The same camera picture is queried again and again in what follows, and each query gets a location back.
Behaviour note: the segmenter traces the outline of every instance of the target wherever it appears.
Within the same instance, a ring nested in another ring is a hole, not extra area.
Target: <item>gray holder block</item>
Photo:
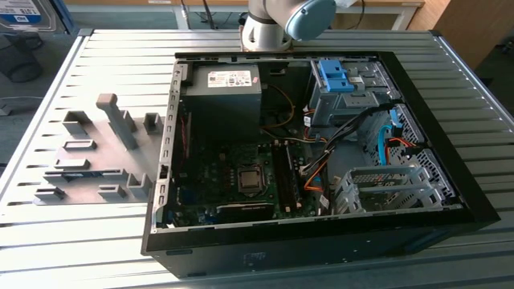
[[[145,199],[148,197],[152,185],[153,183],[151,182],[147,174],[143,174],[140,182],[133,174],[128,174],[127,189],[137,199]]]
[[[147,113],[144,115],[143,125],[147,134],[161,134],[163,133],[163,120],[160,119],[159,113]]]
[[[116,102],[117,96],[113,93],[101,93],[97,97],[96,107],[105,112],[112,131],[125,148],[135,149],[137,148],[137,142],[132,135],[133,120],[127,112],[121,113]]]
[[[68,180],[61,175],[43,175],[43,179],[51,184],[64,184]]]
[[[48,185],[36,189],[33,196],[41,201],[61,200],[65,193],[56,186]]]
[[[104,178],[109,181],[117,181],[124,184],[128,179],[128,173],[125,169],[121,169],[119,173],[104,173]]]
[[[63,148],[67,152],[93,151],[96,149],[96,143],[93,140],[67,140]]]
[[[80,170],[89,168],[89,161],[83,158],[79,160],[56,160],[56,163],[53,164],[53,167],[56,169],[64,169],[64,170]]]
[[[64,116],[63,126],[68,130],[71,135],[88,134],[84,130],[83,125],[91,123],[85,112],[83,111],[68,111]]]
[[[120,187],[120,185],[99,185],[97,194],[105,200],[119,200],[127,196],[127,193]]]

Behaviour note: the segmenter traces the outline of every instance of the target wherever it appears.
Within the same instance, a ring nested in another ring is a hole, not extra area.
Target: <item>yellow wire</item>
[[[282,122],[282,123],[278,123],[276,125],[266,125],[263,126],[263,128],[278,128],[279,126],[283,126],[284,124],[287,124],[291,119],[294,118],[295,116],[295,105],[292,104],[292,100],[291,98],[288,97],[288,95],[286,94],[286,92],[283,92],[282,89],[279,89],[276,86],[274,86],[272,84],[268,84],[267,86],[272,87],[274,89],[276,89],[276,91],[283,95],[283,97],[287,99],[287,101],[290,102],[290,105],[291,105],[291,115],[290,115],[290,118]]]

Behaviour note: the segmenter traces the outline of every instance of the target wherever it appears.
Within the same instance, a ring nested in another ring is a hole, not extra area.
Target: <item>metal table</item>
[[[330,31],[296,49],[396,53],[499,212],[502,221],[482,231],[403,258],[180,281],[140,255],[145,204],[32,205],[43,168],[27,164],[53,156],[56,110],[93,103],[97,92],[116,93],[131,114],[163,109],[175,52],[238,51],[238,38],[236,31],[171,30],[96,30],[79,36],[0,180],[1,287],[511,288],[514,121],[446,41],[424,32]]]

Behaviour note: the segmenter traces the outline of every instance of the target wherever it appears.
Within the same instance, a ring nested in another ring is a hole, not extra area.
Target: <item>white cable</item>
[[[12,97],[9,97],[9,98],[0,98],[0,101],[1,101],[3,99],[19,99],[19,98],[36,98],[36,99],[43,99],[43,98],[39,97],[39,96],[12,96]]]

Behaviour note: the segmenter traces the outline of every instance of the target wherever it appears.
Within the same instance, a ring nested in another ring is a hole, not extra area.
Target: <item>floor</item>
[[[176,29],[172,13],[72,13],[72,18],[81,28]],[[212,18],[216,26],[222,29],[236,29],[239,26],[236,13],[215,13]],[[191,14],[189,20],[192,29],[208,29],[208,24],[201,23],[200,15]],[[40,102],[36,98],[5,98],[44,97],[73,42],[73,38],[64,35],[41,35],[41,38],[45,44],[33,53],[44,69],[43,75],[25,84],[13,84],[0,75],[0,101],[12,109],[9,116],[0,117],[0,134],[4,136],[0,138],[0,173],[9,161]],[[490,90],[513,113],[514,52],[511,55],[505,55],[499,49],[495,49],[477,69],[477,74],[481,78],[493,79],[489,85]]]

